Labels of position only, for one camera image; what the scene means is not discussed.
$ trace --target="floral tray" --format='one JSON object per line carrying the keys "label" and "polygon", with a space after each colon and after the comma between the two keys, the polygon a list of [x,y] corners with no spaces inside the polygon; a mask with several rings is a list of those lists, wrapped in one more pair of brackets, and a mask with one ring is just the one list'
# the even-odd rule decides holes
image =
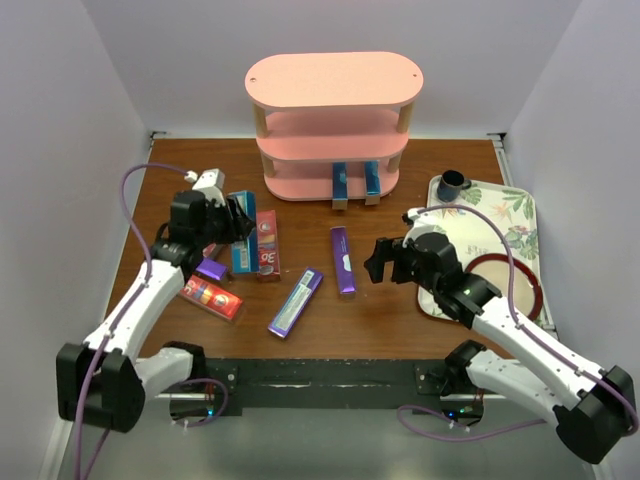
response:
{"label": "floral tray", "polygon": [[[429,182],[427,207],[443,204],[436,196],[439,181],[440,176],[437,176]],[[473,181],[469,189],[460,192],[455,203],[473,207],[487,215],[505,235],[514,258],[527,265],[540,279],[536,208],[533,197],[528,192],[519,188]],[[472,213],[447,208],[433,212],[433,215],[442,219],[440,225],[443,233],[446,233],[449,241],[455,245],[462,268],[466,268],[480,255],[504,253],[504,247],[495,232]],[[436,305],[433,296],[423,288],[418,289],[418,303],[425,313],[449,319]],[[550,326],[544,309],[536,323],[543,327]]]}

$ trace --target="wooden shelf support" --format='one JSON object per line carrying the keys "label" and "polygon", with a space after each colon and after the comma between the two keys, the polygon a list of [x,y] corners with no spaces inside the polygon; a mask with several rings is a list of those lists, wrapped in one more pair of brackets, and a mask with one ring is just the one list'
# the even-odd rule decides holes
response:
{"label": "wooden shelf support", "polygon": [[396,173],[398,168],[400,168],[400,158],[402,157],[402,153],[399,153],[395,157],[392,157],[389,160],[389,165],[387,166],[387,172]]}
{"label": "wooden shelf support", "polygon": [[398,126],[396,131],[398,133],[406,133],[409,130],[409,123],[411,123],[411,114],[413,113],[413,103],[411,102],[400,109],[400,116],[398,117]]}
{"label": "wooden shelf support", "polygon": [[267,128],[267,115],[264,108],[253,104],[253,119],[256,122],[256,135],[258,138],[267,138],[269,129]]}
{"label": "wooden shelf support", "polygon": [[264,153],[260,154],[260,157],[262,158],[262,168],[264,170],[264,174],[267,177],[273,177],[276,174],[276,169],[273,166],[273,160],[271,160],[270,158],[266,157],[264,155]]}

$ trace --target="wooden table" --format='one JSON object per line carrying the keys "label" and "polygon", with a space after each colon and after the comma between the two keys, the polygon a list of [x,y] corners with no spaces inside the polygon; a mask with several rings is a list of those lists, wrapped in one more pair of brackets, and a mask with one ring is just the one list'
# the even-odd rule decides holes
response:
{"label": "wooden table", "polygon": [[[151,161],[196,171],[220,168],[226,174],[225,193],[251,190],[259,210],[276,210],[282,280],[261,284],[254,275],[237,276],[227,286],[245,301],[235,324],[175,298],[158,319],[142,356],[155,354],[169,340],[180,340],[202,345],[210,357],[434,359],[443,358],[469,338],[505,355],[463,326],[423,314],[415,285],[390,281],[373,285],[362,266],[376,238],[405,235],[400,217],[408,208],[425,204],[433,176],[455,169],[476,180],[502,183],[490,141],[412,140],[403,155],[396,189],[378,206],[352,201],[344,212],[332,210],[328,201],[286,202],[272,196],[265,187],[253,139],[158,140]],[[148,242],[167,221],[173,195],[187,188],[175,173],[146,173],[134,218]],[[339,298],[335,280],[329,229],[338,225],[345,225],[349,234],[358,290],[352,300]],[[129,234],[110,308],[131,285],[142,259],[140,247]],[[219,260],[230,265],[228,248]],[[323,284],[293,332],[281,340],[267,332],[267,325],[307,266],[325,274]]]}

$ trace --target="purple wrapper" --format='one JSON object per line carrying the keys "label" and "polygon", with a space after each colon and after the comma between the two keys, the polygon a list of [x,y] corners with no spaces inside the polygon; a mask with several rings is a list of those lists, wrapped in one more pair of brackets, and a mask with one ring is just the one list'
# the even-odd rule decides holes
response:
{"label": "purple wrapper", "polygon": [[356,278],[351,270],[349,242],[345,227],[333,227],[331,229],[331,244],[333,245],[333,262],[336,266],[340,295],[354,296],[356,293]]}
{"label": "purple wrapper", "polygon": [[223,282],[227,279],[227,267],[221,263],[211,260],[210,258],[204,258],[202,263],[196,268],[196,272],[201,275],[205,275],[218,282]]}
{"label": "purple wrapper", "polygon": [[307,268],[304,271],[296,286],[293,287],[289,298],[269,325],[268,330],[271,333],[281,338],[286,338],[289,335],[323,277],[322,273],[313,268]]}

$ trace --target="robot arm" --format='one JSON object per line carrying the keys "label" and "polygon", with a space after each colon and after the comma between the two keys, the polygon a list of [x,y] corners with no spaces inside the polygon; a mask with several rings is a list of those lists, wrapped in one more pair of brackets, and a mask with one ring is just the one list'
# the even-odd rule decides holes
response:
{"label": "robot arm", "polygon": [[147,398],[178,382],[206,376],[204,351],[195,345],[170,342],[153,357],[138,361],[156,320],[202,262],[204,247],[244,240],[255,227],[234,198],[223,196],[222,172],[207,170],[192,181],[191,190],[174,196],[169,222],[160,227],[150,249],[151,276],[147,278],[149,266],[144,263],[107,319],[82,345],[66,344],[58,353],[58,410],[63,419],[75,418],[83,378],[105,336],[108,342],[100,373],[91,382],[84,423],[127,432]]}
{"label": "robot arm", "polygon": [[[632,427],[630,412],[601,384],[612,387],[635,410],[631,377],[617,366],[606,371],[581,357],[517,311],[516,323],[508,299],[495,286],[463,272],[435,216],[411,209],[403,220],[411,227],[407,235],[378,239],[365,262],[371,280],[381,282],[385,263],[393,262],[393,282],[417,283],[449,317],[515,357],[505,360],[467,341],[445,360],[449,380],[489,389],[523,405],[555,426],[577,456],[599,463]],[[563,359],[570,359],[570,365]]]}

